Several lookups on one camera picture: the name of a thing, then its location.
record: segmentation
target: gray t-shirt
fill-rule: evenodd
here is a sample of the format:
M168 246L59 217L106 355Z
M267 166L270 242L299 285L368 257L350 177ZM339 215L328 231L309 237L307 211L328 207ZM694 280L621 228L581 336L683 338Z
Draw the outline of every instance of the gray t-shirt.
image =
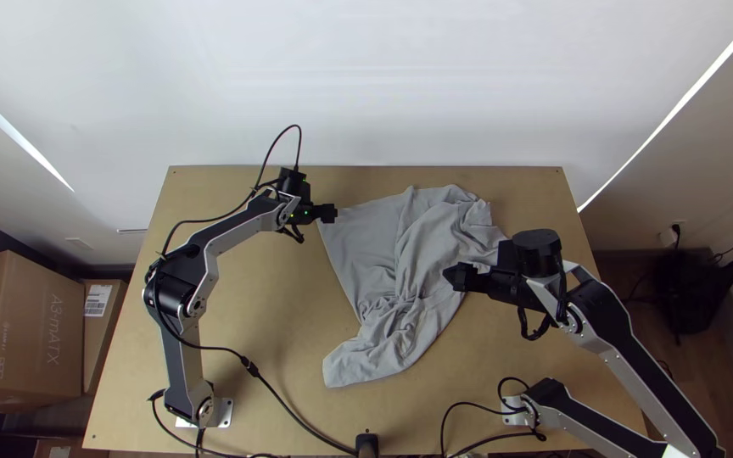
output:
M414 189L339 211L318 223L327 255L361 323L324 359L324 383L343 387L403 371L451 321L462 301L442 271L496 262L505 239L490 205L457 186Z

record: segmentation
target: wooden floor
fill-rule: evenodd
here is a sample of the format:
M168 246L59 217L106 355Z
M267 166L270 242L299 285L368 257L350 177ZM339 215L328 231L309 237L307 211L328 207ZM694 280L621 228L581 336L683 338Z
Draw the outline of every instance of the wooden floor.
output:
M652 267L653 258L597 254L602 280L623 298ZM646 296L643 282L636 297ZM675 382L700 411L727 455L733 457L733 363L718 326L691 336L681 336L680 346L663 315L651 304L627 304L635 335L652 355L669 364Z

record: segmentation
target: white wall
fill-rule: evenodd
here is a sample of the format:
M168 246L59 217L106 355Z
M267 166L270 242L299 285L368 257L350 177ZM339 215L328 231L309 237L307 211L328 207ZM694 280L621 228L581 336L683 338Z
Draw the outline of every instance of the white wall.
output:
M293 122L306 164L562 165L583 202L732 38L722 0L0 2L0 112L76 190L0 162L0 226L132 262L104 231L167 165L258 163Z
M581 216L594 249L659 248L678 219L683 247L733 245L733 55Z

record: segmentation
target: wrinkled fabric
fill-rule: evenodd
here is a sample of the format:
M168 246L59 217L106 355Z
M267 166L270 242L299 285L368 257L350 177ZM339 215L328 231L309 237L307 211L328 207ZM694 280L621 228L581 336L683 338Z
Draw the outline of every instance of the wrinkled fabric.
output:
M403 371L451 321L463 293L442 271L496 262L500 229L490 205L457 186L414 189L341 209L318 223L327 255L361 323L322 364L324 383L343 387Z

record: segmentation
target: wooden table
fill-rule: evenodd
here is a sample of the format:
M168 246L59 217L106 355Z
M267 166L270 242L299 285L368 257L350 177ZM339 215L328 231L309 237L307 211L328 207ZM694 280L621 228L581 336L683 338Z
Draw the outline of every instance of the wooden table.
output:
M141 302L143 274L157 258L171 226L185 218L219 215L237 205L258 167L172 167L165 178L126 304L112 341L95 398L84 445L138 451L189 450L155 423L146 398L167 387L159 329ZM409 185L454 183L492 203L494 223L506 235L550 227L562 238L563 255L593 272L590 246L560 168L549 167L303 167L317 203L349 207L401 193ZM264 174L271 179L277 168ZM179 246L198 226L183 227ZM315 226L303 229L298 245L274 233L252 237L220 257L221 280L200 321L204 345L221 345L247 355L276 390L310 424L352 444L366 429L377 433L388 455L439 453L439 424L445 409L460 400L499 409L496 384L505 376L530 383L554 377L576 399L641 433L641 411L607 367L593 354L552 330L536 342L519 336L516 309L470 293L451 324L410 369L346 388L325 388L322 359L359 324L333 273ZM531 316L533 326L540 318ZM203 352L204 376L221 397L235 400L228 429L210 429L206 447L226 453L340 455L312 438L282 410L259 381L224 352ZM506 387L515 394L520 387ZM164 422L175 418L158 403ZM458 408L446 425L447 451L482 438L517 431L500 416ZM193 443L195 430L177 429ZM547 442L512 438L480 451L561 450L583 445L559 431Z

